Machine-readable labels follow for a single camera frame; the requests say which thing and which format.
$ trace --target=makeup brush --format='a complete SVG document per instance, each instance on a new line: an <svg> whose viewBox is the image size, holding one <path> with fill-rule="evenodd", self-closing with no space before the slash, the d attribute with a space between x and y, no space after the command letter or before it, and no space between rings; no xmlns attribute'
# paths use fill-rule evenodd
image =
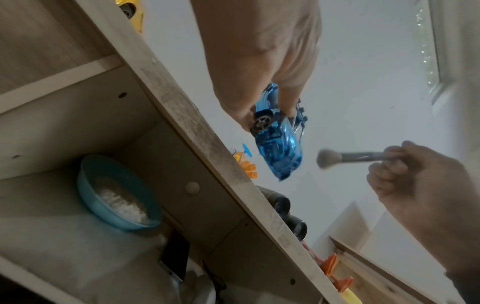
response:
<svg viewBox="0 0 480 304"><path fill-rule="evenodd" d="M403 152L354 152L338 153L330 149L322 149L318 153L316 163L320 169L325 170L339 163L358 163L379 160L390 160L405 157Z"/></svg>

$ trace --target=phone screen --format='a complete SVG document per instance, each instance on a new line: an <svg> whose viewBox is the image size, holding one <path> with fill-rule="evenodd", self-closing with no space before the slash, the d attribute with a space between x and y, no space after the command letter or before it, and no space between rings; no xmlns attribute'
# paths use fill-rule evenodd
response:
<svg viewBox="0 0 480 304"><path fill-rule="evenodd" d="M189 260L190 242L178 231L171 233L160 258L160 265L179 282L185 280Z"/></svg>

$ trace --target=brush handle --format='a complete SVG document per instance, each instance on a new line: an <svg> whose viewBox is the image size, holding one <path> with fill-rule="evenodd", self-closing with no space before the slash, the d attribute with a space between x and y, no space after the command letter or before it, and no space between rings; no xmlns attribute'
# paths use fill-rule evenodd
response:
<svg viewBox="0 0 480 304"><path fill-rule="evenodd" d="M393 155L393 154L385 154L383 152L342 153L341 162L357 163L357 162L389 160L389 159L401 158L402 155L403 153L399 153L398 155Z"/></svg>

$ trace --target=hand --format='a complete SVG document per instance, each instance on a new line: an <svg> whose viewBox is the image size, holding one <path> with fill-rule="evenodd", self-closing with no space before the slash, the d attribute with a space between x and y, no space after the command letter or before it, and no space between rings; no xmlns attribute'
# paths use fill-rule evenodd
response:
<svg viewBox="0 0 480 304"><path fill-rule="evenodd" d="M480 197L465 168L412 142L386 149L400 151L369 168L380 202L447 271L480 269Z"/></svg>
<svg viewBox="0 0 480 304"><path fill-rule="evenodd" d="M251 107L273 81L278 106L296 105L319 53L318 0L191 0L213 89L223 109L249 131Z"/></svg>

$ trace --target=yellow toy car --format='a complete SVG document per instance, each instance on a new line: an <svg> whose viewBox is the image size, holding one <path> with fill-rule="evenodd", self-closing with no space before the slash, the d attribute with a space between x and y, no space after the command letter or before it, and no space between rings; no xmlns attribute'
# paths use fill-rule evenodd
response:
<svg viewBox="0 0 480 304"><path fill-rule="evenodd" d="M131 25L141 34L144 23L144 10L140 5L140 0L115 0L115 2L130 19Z"/></svg>

